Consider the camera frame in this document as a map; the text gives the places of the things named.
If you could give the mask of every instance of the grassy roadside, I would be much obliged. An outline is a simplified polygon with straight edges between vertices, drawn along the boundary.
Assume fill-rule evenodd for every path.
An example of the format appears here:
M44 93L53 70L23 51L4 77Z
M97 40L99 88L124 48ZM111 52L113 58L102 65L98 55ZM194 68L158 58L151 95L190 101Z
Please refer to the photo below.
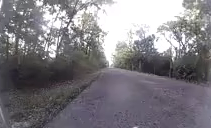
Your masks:
M41 128L100 76L100 71L51 88L11 91L7 105L12 128Z

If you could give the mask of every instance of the bright sky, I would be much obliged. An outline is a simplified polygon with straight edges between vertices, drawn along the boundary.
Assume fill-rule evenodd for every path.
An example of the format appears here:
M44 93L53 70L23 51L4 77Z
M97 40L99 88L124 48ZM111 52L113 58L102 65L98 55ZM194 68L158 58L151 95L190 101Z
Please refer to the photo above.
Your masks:
M133 24L146 24L155 33L159 25L173 20L183 11L183 0L116 0L116 3L106 7L106 14L100 14L100 25L108 32L105 38L105 54L112 63L112 54L118 41L126 40L127 32ZM169 48L166 41L156 44L158 51Z

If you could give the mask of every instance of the road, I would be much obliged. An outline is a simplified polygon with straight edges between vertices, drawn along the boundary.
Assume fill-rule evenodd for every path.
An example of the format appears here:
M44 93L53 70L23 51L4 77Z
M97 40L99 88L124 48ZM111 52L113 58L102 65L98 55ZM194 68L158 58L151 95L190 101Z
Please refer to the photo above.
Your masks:
M211 128L211 88L106 69L45 128Z

